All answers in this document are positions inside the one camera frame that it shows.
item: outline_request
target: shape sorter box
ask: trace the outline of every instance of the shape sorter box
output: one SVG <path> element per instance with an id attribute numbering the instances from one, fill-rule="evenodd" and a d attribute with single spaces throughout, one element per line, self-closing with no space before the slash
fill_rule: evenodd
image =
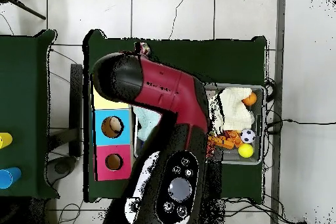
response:
<path id="1" fill-rule="evenodd" d="M 129 109 L 113 109 L 113 110 L 96 110 L 94 112 L 94 130 L 96 132 L 96 146 L 110 145 L 129 145 L 131 144 L 131 127 L 130 127 L 130 111 Z M 102 122 L 109 117 L 117 117 L 121 120 L 123 127 L 120 136 L 109 138 L 102 132 Z"/>
<path id="2" fill-rule="evenodd" d="M 116 154 L 122 159 L 119 170 L 110 170 L 106 165 L 106 158 Z M 131 151 L 129 145 L 98 146 L 96 148 L 97 181 L 111 181 L 128 179 L 131 176 Z"/>
<path id="3" fill-rule="evenodd" d="M 132 127 L 131 108 L 124 102 L 112 102 L 101 97 L 93 89 L 91 102 L 94 107 L 94 174 L 95 181 L 113 181 L 128 179 L 132 168 Z M 110 124 L 110 118 L 116 117 L 121 123 L 121 133 L 115 138 L 106 136 L 102 131 L 102 124 Z M 117 169 L 108 167 L 110 156 L 118 157 L 120 166 Z"/>

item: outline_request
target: gray plastic bin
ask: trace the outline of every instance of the gray plastic bin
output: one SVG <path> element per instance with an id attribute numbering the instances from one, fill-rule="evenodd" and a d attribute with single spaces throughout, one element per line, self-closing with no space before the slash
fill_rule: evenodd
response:
<path id="1" fill-rule="evenodd" d="M 263 141 L 264 141 L 264 129 L 266 123 L 266 90 L 263 86 L 256 85 L 236 85 L 236 84 L 223 84 L 216 83 L 215 85 L 205 85 L 205 91 L 208 99 L 219 91 L 227 87 L 241 87 L 251 88 L 257 96 L 257 101 L 252 106 L 247 106 L 248 111 L 252 111 L 255 117 L 251 129 L 255 132 L 255 141 L 251 144 L 254 148 L 254 153 L 250 158 L 243 158 L 238 154 L 238 149 L 234 147 L 232 150 L 221 148 L 216 146 L 214 156 L 208 158 L 215 162 L 221 162 L 223 164 L 243 164 L 243 165 L 257 165 L 261 162 L 263 157 Z"/>

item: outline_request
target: pink block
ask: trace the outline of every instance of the pink block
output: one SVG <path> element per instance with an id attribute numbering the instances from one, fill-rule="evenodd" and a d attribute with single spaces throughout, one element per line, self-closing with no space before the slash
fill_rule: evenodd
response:
<path id="1" fill-rule="evenodd" d="M 106 167 L 106 157 L 109 154 L 118 154 L 123 160 L 123 165 L 119 170 L 110 170 Z M 131 146 L 130 145 L 112 145 L 97 146 L 97 173 L 98 181 L 111 181 L 128 179 L 131 175 Z"/>

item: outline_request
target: white cloth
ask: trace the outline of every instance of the white cloth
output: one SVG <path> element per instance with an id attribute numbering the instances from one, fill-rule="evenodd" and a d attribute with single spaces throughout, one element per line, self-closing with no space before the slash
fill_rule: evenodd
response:
<path id="1" fill-rule="evenodd" d="M 161 114 L 133 105 L 133 112 L 137 116 L 141 128 L 138 131 L 138 138 L 145 141 L 153 128 L 159 123 Z"/>
<path id="2" fill-rule="evenodd" d="M 231 87 L 210 98 L 209 117 L 212 122 L 212 131 L 216 135 L 220 135 L 224 130 L 251 129 L 254 117 L 242 102 L 251 93 L 250 88 Z"/>

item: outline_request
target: green table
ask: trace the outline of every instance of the green table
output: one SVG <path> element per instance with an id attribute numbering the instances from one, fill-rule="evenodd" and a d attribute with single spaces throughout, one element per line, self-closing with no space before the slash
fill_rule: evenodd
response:
<path id="1" fill-rule="evenodd" d="M 152 49 L 152 60 L 184 70 L 202 82 L 238 83 L 264 86 L 264 50 L 266 39 L 255 37 L 251 41 L 216 39 L 210 41 L 106 39 L 100 30 L 91 30 L 84 39 L 84 66 L 88 74 L 95 62 L 109 53 L 132 51 L 135 41 L 147 42 Z M 87 104 L 89 87 L 87 87 Z M 89 136 L 89 171 L 85 189 L 89 188 L 89 200 L 95 198 L 119 198 L 127 181 L 95 181 L 93 178 L 92 121 L 90 104 L 87 116 L 91 131 Z M 251 197 L 262 201 L 262 162 L 256 166 L 223 164 L 220 197 Z"/>
<path id="2" fill-rule="evenodd" d="M 47 158 L 47 53 L 55 32 L 35 37 L 0 35 L 0 132 L 13 137 L 0 149 L 0 168 L 19 167 L 22 177 L 0 196 L 54 198 L 45 181 Z"/>

